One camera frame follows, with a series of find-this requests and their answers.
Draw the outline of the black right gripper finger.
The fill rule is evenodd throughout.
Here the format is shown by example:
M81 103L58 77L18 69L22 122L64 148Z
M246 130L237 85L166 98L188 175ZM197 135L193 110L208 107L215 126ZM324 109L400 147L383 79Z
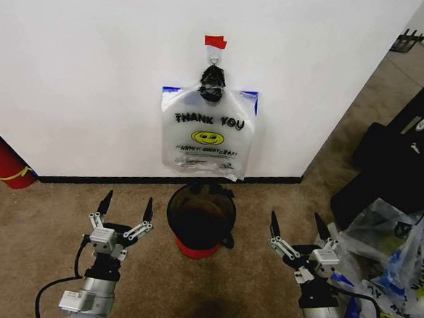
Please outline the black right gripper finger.
M315 240L315 244L322 249L335 251L338 247L339 241L337 238L333 238L331 236L328 225L323 222L323 219L317 212L314 213L314 218L317 226L317 238Z
M268 244L283 261L293 263L301 257L301 254L292 245L282 239L275 211L271 212L269 228L271 237L268 239Z

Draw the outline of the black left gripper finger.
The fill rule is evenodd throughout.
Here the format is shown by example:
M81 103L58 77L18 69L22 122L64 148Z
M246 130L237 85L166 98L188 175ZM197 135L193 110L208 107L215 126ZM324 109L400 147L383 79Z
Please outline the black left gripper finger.
M152 230L153 198L150 197L143 213L142 222L123 234L123 239L134 241L143 238Z
M103 228L103 217L108 212L111 200L113 198L113 190L110 190L104 199L99 203L98 209L94 213L89 214L89 219L93 229Z

